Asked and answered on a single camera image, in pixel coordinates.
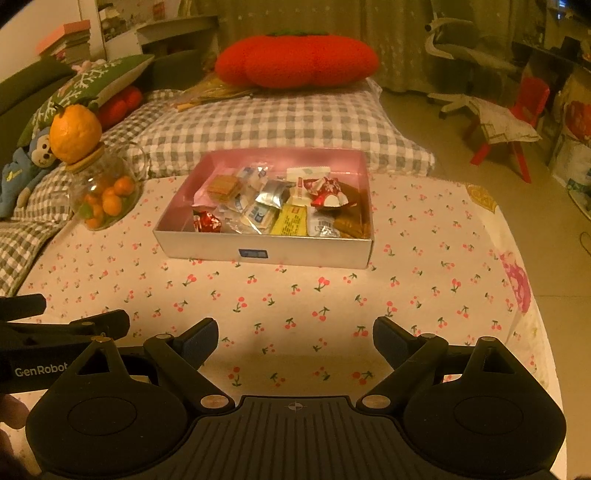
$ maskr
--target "bed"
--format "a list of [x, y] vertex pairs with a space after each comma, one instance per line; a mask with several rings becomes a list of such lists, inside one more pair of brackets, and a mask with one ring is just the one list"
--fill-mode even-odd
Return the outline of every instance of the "bed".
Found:
[[[455, 344], [497, 336], [561, 404], [544, 325], [500, 208], [481, 187], [427, 177], [433, 155], [390, 123], [376, 84], [226, 100], [183, 113], [168, 107], [172, 94], [158, 92], [104, 136], [110, 145], [133, 140], [149, 155], [142, 197], [120, 222], [99, 232], [68, 222], [60, 168], [13, 219], [14, 235], [19, 223], [34, 225], [27, 235], [35, 246], [59, 231], [36, 262], [35, 248], [28, 257], [17, 253], [20, 270], [2, 287], [8, 294], [45, 295], [47, 312], [30, 321], [69, 322], [125, 309], [132, 326], [120, 344], [137, 345], [211, 316], [219, 323], [219, 346], [201, 371], [236, 400], [305, 393], [348, 394], [355, 401], [389, 374], [371, 342], [373, 320], [385, 315], [415, 335], [437, 332]], [[367, 269], [163, 254], [152, 229], [201, 154], [285, 145], [366, 153], [375, 225]], [[135, 147], [128, 157], [140, 171]], [[32, 406], [41, 394], [20, 397]], [[10, 435], [34, 469], [23, 432]], [[556, 464], [561, 478], [565, 455]]]

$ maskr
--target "red plastic chair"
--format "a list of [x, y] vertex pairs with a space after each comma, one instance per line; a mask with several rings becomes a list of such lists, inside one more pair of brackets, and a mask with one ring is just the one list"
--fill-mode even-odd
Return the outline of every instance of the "red plastic chair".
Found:
[[[548, 99], [549, 94], [550, 88], [543, 80], [535, 77], [524, 78], [521, 80], [521, 85], [519, 86], [517, 101], [514, 106], [509, 108], [509, 111], [514, 117], [523, 120], [524, 122], [528, 122], [535, 128], [538, 116], [544, 111], [544, 106], [546, 105], [546, 100]], [[480, 119], [476, 117], [468, 127], [468, 130], [466, 130], [464, 140], [470, 138], [478, 125], [480, 125]], [[521, 143], [509, 142], [509, 147], [517, 156], [523, 179], [527, 183], [531, 183], [530, 172], [527, 169], [527, 163], [525, 162], [523, 150], [521, 149]], [[480, 149], [472, 157], [472, 160], [470, 160], [470, 163], [472, 165], [480, 165], [490, 150], [491, 146], [488, 143], [483, 143]]]

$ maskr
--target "blue plush toy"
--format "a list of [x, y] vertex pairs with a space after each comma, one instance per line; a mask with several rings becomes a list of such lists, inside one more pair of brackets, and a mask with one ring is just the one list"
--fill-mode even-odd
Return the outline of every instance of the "blue plush toy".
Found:
[[19, 148], [12, 162], [2, 169], [0, 218], [12, 216], [14, 207], [24, 207], [35, 186], [57, 165], [49, 145], [49, 127], [31, 141], [28, 155]]

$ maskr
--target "checkered blanket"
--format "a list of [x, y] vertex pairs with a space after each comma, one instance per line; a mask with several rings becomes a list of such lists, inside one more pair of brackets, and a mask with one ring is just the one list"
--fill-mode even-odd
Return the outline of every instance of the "checkered blanket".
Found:
[[[373, 81], [358, 89], [288, 93], [209, 103], [178, 113], [173, 90], [154, 92], [127, 119], [103, 135], [109, 147], [148, 177], [188, 174], [211, 150], [246, 147], [337, 147], [363, 150], [372, 171], [427, 175], [434, 157], [404, 138], [379, 104]], [[0, 222], [0, 296], [14, 295], [48, 238], [69, 220], [69, 175], [56, 168], [37, 186], [25, 209]]]

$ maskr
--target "cherry print sheet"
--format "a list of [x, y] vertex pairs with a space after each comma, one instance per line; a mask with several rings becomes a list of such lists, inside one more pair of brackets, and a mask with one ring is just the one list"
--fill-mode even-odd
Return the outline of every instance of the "cherry print sheet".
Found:
[[[386, 316], [453, 344], [494, 335], [560, 402], [521, 256], [484, 189], [374, 174], [371, 262], [343, 270], [167, 258], [152, 229], [184, 179], [148, 180], [136, 208], [107, 230], [65, 227], [20, 289], [47, 298], [47, 313], [31, 321], [125, 309], [131, 329], [120, 344], [139, 345], [210, 316], [219, 345], [200, 371], [236, 401], [347, 394], [355, 402], [391, 371], [372, 344], [372, 324]], [[20, 398], [32, 407], [40, 394]], [[24, 433], [11, 436], [33, 465]]]

